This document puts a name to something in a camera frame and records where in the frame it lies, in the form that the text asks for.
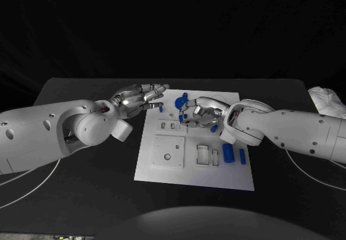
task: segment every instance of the blue cylinder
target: blue cylinder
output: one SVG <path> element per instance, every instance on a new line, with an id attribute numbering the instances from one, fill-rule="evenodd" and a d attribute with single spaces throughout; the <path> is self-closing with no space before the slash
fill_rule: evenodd
<path id="1" fill-rule="evenodd" d="M 211 132 L 215 133 L 218 130 L 218 125 L 213 125 L 212 128 L 211 128 Z"/>
<path id="2" fill-rule="evenodd" d="M 234 154 L 234 146 L 231 143 L 225 143 L 222 145 L 224 150 L 224 161 L 225 163 L 234 163 L 235 162 L 235 154 Z"/>
<path id="3" fill-rule="evenodd" d="M 247 164 L 244 149 L 239 149 L 239 162 L 241 162 L 242 165 Z"/>

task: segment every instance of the round hole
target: round hole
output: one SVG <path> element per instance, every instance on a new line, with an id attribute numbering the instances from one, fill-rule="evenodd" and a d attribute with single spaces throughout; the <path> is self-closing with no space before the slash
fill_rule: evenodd
<path id="1" fill-rule="evenodd" d="M 169 154 L 164 155 L 164 159 L 166 160 L 170 160 L 172 159 L 172 156 Z"/>

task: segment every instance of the robotic hand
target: robotic hand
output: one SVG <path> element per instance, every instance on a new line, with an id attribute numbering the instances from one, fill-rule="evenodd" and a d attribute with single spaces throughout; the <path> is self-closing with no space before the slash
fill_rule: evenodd
<path id="1" fill-rule="evenodd" d="M 108 100 L 75 100 L 0 114 L 0 175 L 35 169 L 101 144 L 110 135 L 125 141 L 130 119 L 157 108 L 167 84 L 131 85 Z"/>
<path id="2" fill-rule="evenodd" d="M 195 121 L 182 121 L 187 127 L 208 128 L 224 121 L 221 139 L 258 146 L 264 136 L 283 149 L 346 164 L 346 120 L 311 112 L 274 110 L 260 101 L 244 99 L 228 105 L 209 97 L 185 103 Z"/>

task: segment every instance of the blue object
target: blue object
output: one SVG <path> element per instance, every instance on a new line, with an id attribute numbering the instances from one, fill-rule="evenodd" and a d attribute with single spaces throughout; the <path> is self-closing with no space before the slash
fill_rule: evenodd
<path id="1" fill-rule="evenodd" d="M 211 128 L 211 132 L 215 133 L 218 130 L 218 125 L 213 125 L 212 128 Z"/>
<path id="2" fill-rule="evenodd" d="M 225 143 L 222 145 L 224 150 L 224 161 L 225 163 L 234 163 L 235 162 L 235 154 L 234 154 L 234 146 L 229 143 Z"/>
<path id="3" fill-rule="evenodd" d="M 174 107 L 180 110 L 183 105 L 189 102 L 187 93 L 185 92 L 182 97 L 174 100 Z"/>
<path id="4" fill-rule="evenodd" d="M 247 164 L 244 149 L 239 149 L 239 162 L 242 165 Z"/>

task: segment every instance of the white board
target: white board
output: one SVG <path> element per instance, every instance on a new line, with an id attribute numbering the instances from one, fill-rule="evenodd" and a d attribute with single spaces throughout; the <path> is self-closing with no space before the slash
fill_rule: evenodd
<path id="1" fill-rule="evenodd" d="M 185 126 L 182 127 L 186 129 L 160 129 L 163 122 L 166 123 L 164 125 L 170 127 L 172 123 L 174 123 L 173 121 L 179 120 L 179 110 L 174 106 L 174 101 L 183 96 L 183 93 L 187 93 L 189 100 L 199 97 L 209 97 L 226 102 L 229 105 L 241 101 L 238 92 L 166 90 L 163 93 L 164 97 L 156 100 L 156 102 L 164 103 L 163 112 L 160 112 L 159 108 L 150 109 L 146 112 L 134 180 L 254 191 L 251 161 L 245 143 L 236 140 L 232 145 L 235 162 L 226 163 L 224 161 L 222 145 L 226 142 L 219 138 L 224 130 L 222 122 L 218 123 L 216 132 L 211 132 L 211 128 L 186 128 Z M 187 120 L 193 120 L 193 110 L 195 107 L 190 107 L 185 112 L 187 114 Z M 183 159 L 173 158 L 174 161 L 183 162 L 183 168 L 163 167 L 163 164 L 160 166 L 153 165 L 157 152 L 160 152 L 160 156 L 162 153 L 173 151 L 176 144 L 174 141 L 172 141 L 172 145 L 162 144 L 160 149 L 156 149 L 157 136 L 183 137 Z M 208 146 L 209 166 L 199 166 L 196 164 L 198 145 Z M 244 149 L 245 152 L 245 165 L 241 164 L 239 149 Z M 218 166 L 213 166 L 212 150 L 218 151 Z"/>

